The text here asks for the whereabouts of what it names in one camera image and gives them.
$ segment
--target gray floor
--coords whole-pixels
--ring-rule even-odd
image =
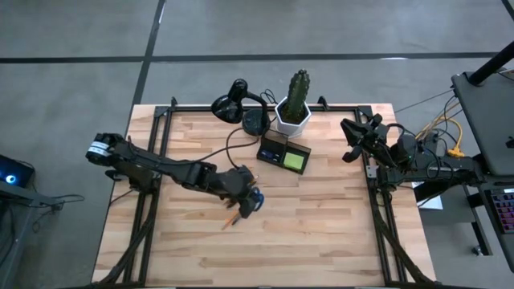
[[[156,7],[157,0],[3,1],[0,58],[143,55]],[[504,47],[513,31],[500,0],[169,0],[154,54],[485,52]],[[331,103],[401,108],[446,91],[452,75],[485,61],[153,63],[141,102],[167,104],[175,96],[181,104],[208,104],[238,77],[253,92],[270,88],[281,97],[292,73],[306,68],[310,101],[325,96]],[[19,287],[89,282],[112,183],[84,154],[96,132],[124,133],[140,69],[140,63],[0,64],[0,153],[33,163],[41,192],[87,198],[31,235]],[[419,130],[450,96],[400,112],[398,122]],[[464,152],[477,153],[463,115],[457,119],[464,124]],[[491,257],[469,254],[476,243],[470,225],[425,226],[439,281],[487,288],[514,282],[481,216]]]

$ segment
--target wooden table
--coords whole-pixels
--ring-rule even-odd
[[[385,124],[395,122],[391,104],[371,106],[373,113],[382,114]],[[133,109],[128,135],[142,148],[148,145],[154,108],[137,105]],[[259,212],[227,230],[222,225],[232,213],[222,201],[185,190],[164,177],[147,286],[383,285],[362,161],[341,160],[350,150],[339,125],[345,117],[354,119],[348,112],[313,113],[302,136],[293,141],[312,149],[303,175],[258,161],[258,144],[231,150],[235,163],[259,175],[257,185],[266,201]],[[210,112],[174,112],[167,157],[203,157],[224,147],[226,136],[238,126]],[[392,129],[388,137],[388,144],[393,144],[398,131]],[[230,144],[254,139],[240,131]],[[206,161],[216,164],[218,171],[231,168],[225,153]],[[126,192],[128,186],[117,183],[112,197]],[[93,281],[110,271],[129,244],[136,203],[134,193],[109,209]],[[412,191],[395,192],[393,208],[401,244],[423,273],[434,279]],[[392,275],[397,276],[390,247],[388,255]]]

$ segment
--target desk lamp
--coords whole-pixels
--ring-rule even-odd
[[[243,115],[241,101],[244,98],[257,101],[261,104],[261,109],[251,109]],[[228,94],[218,97],[210,106],[210,110],[220,120],[229,124],[243,121],[243,130],[252,136],[262,136],[270,128],[266,101],[249,92],[248,83],[244,79],[234,81]]]

